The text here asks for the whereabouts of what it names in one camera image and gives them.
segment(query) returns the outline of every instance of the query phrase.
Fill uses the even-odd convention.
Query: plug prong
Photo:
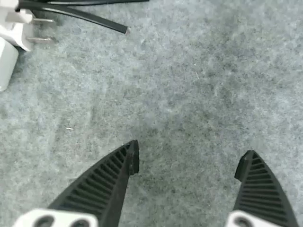
[[[46,18],[33,18],[32,23],[33,24],[41,24],[41,23],[56,24],[56,22],[53,19],[46,19]]]
[[[31,43],[36,43],[36,44],[52,44],[52,43],[54,43],[54,40],[50,37],[48,37],[48,38],[27,37],[27,40]]]

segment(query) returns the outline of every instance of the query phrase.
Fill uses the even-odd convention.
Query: white power plug
[[[0,91],[8,87],[18,55],[17,49],[0,37]]]
[[[25,51],[31,51],[34,42],[51,43],[51,38],[34,37],[34,22],[51,22],[53,20],[37,19],[30,10],[16,12],[19,0],[0,0],[0,37]]]

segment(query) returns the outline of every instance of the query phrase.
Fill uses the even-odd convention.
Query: gray carpet
[[[59,26],[41,35],[58,43],[21,53],[0,93],[1,226],[46,207],[132,139],[141,170],[130,179],[120,227],[223,226],[248,149],[272,168],[303,223],[300,0],[83,10],[129,33],[45,14]]]

